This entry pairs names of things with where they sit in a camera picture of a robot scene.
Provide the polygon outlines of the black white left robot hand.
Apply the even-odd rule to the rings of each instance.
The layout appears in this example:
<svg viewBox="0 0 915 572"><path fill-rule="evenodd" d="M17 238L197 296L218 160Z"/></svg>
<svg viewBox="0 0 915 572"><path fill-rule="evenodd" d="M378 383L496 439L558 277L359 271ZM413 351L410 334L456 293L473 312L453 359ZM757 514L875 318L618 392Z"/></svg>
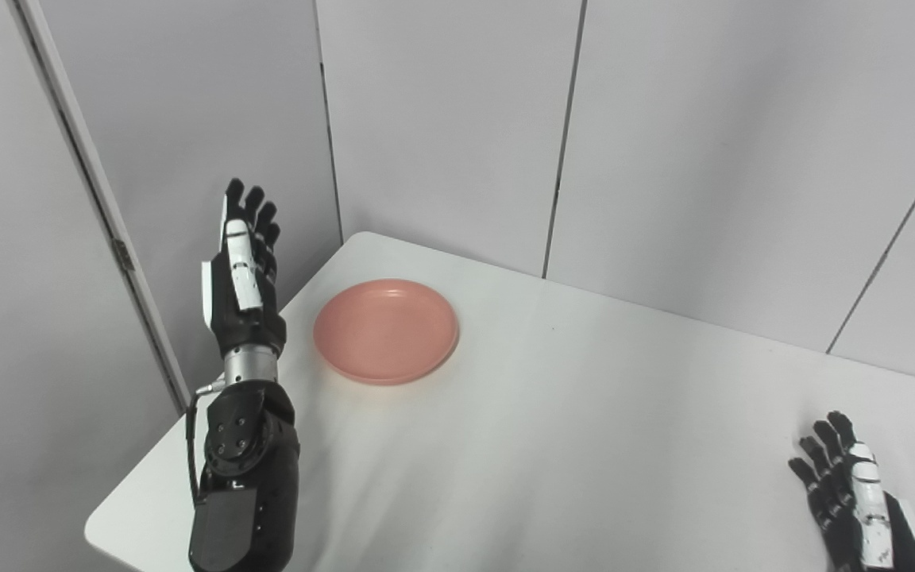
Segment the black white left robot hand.
<svg viewBox="0 0 915 572"><path fill-rule="evenodd" d="M243 346L268 348L276 356L286 343L286 323L276 302L280 238L276 205L261 186L233 178L222 199L218 252L201 263L201 307L219 353Z"/></svg>

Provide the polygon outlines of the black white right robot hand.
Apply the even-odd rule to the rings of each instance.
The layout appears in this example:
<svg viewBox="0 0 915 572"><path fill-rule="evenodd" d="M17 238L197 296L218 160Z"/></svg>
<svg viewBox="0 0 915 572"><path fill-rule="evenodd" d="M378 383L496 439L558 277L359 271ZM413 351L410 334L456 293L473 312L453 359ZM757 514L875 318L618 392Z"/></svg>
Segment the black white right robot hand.
<svg viewBox="0 0 915 572"><path fill-rule="evenodd" d="M832 571L915 571L915 516L885 490L878 459L842 412L817 420L789 459Z"/></svg>

